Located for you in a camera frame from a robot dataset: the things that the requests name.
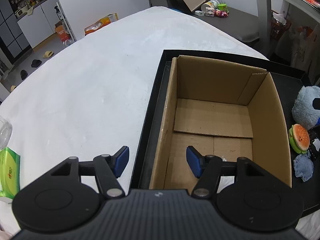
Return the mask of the brown cardboard box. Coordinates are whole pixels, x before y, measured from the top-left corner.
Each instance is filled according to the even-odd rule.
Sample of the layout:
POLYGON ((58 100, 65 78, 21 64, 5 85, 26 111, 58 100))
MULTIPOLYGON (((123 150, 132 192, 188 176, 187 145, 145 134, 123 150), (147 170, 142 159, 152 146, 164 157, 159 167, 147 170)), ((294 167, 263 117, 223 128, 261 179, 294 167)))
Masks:
POLYGON ((188 146, 226 161, 246 157, 292 184, 281 101, 265 69, 181 55, 172 60, 149 187, 192 190, 188 146))

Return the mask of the grey plush toy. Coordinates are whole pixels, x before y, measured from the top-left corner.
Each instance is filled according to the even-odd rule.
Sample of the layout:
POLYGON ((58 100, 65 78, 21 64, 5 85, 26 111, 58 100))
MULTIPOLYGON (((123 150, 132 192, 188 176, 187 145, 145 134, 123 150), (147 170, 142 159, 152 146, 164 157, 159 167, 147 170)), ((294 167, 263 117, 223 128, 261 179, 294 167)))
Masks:
POLYGON ((313 107, 315 99, 319 99, 319 87, 303 86, 292 107, 293 119, 307 130, 319 125, 319 109, 313 107))

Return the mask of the blue denim soft piece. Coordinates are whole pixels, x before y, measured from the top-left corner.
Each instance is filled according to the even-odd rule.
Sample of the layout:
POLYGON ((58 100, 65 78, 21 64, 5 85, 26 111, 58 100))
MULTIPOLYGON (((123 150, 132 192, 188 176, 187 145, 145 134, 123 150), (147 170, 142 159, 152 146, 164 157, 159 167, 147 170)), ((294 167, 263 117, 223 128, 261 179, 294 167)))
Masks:
POLYGON ((303 182, 308 181, 313 176, 313 162, 309 152, 299 154, 293 161, 295 176, 301 178, 303 182))

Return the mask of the hamburger plush toy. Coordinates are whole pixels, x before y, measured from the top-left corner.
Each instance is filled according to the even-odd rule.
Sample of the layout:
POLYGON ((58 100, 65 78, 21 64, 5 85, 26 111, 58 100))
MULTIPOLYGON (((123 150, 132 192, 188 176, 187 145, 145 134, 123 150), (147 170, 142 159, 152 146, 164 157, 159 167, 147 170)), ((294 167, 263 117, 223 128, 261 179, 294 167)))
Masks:
POLYGON ((308 131, 300 124, 294 124, 289 129, 289 143, 298 154, 305 154, 310 146, 308 131))

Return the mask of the green tissue pack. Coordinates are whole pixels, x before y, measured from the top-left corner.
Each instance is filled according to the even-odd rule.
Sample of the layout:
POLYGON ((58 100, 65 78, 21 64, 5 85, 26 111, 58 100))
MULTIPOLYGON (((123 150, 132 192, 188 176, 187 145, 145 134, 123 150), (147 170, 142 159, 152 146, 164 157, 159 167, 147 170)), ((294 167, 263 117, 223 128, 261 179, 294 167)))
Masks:
POLYGON ((1 202, 12 203, 20 190, 20 156, 9 147, 1 150, 1 202))

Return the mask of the black plastic tray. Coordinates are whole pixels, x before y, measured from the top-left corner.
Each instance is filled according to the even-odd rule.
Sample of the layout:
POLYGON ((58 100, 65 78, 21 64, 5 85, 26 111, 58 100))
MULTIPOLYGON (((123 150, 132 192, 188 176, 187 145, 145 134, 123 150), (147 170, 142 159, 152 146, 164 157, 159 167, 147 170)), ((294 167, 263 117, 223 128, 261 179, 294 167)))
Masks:
MULTIPOLYGON (((149 183, 162 122, 171 63, 174 58, 181 55, 204 57, 208 59, 244 64, 247 66, 262 68, 270 72, 281 101, 287 130, 292 124, 294 124, 291 109, 299 90, 303 86, 310 85, 309 78, 304 71, 255 57, 199 50, 163 51, 159 67, 156 72, 142 130, 142 136, 138 147, 138 155, 135 168, 133 170, 133 179, 131 181, 132 188, 150 189, 149 183)), ((292 164, 295 154, 291 148, 290 156, 292 184, 289 186, 293 187, 302 196, 304 200, 304 214, 308 215, 319 209, 319 160, 314 161, 315 171, 311 180, 304 183, 294 175, 292 164)))

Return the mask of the yellow slipper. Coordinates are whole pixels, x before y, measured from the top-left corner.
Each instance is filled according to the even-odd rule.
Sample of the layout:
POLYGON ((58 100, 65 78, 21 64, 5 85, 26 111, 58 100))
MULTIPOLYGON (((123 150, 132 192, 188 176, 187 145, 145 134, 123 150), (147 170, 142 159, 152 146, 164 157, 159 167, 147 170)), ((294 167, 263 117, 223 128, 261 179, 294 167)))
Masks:
POLYGON ((44 59, 49 59, 51 58, 52 56, 54 55, 54 52, 53 51, 46 51, 43 55, 43 58, 44 59))

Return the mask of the orange paper bag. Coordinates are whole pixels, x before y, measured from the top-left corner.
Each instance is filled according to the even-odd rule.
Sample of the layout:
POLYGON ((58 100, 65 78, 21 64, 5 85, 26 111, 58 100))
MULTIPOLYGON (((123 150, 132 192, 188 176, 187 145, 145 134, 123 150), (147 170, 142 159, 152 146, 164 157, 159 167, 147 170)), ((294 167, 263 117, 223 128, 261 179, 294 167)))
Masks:
POLYGON ((69 35, 69 33, 67 33, 67 31, 65 31, 62 24, 60 24, 60 25, 56 24, 55 31, 62 42, 65 42, 65 41, 71 39, 71 35, 69 35))

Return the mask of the orange cardboard box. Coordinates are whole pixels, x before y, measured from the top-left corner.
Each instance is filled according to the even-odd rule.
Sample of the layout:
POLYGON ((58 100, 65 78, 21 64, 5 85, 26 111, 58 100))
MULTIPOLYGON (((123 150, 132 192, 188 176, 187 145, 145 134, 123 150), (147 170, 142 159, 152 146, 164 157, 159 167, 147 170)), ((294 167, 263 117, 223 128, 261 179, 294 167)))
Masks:
POLYGON ((99 30, 101 28, 103 28, 104 26, 109 25, 112 22, 116 22, 118 20, 118 15, 117 13, 113 13, 113 14, 108 14, 107 16, 101 18, 100 20, 98 20, 97 22, 93 23, 92 25, 86 27, 84 29, 85 32, 85 36, 95 32, 96 30, 99 30))

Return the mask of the red doll toy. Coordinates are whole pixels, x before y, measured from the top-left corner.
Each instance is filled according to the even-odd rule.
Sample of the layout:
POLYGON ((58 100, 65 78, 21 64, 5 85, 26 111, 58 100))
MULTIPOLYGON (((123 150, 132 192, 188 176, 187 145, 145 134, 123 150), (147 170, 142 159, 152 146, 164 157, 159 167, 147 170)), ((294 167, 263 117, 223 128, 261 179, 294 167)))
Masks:
POLYGON ((215 9, 215 16, 219 18, 227 18, 228 12, 220 9, 215 9))

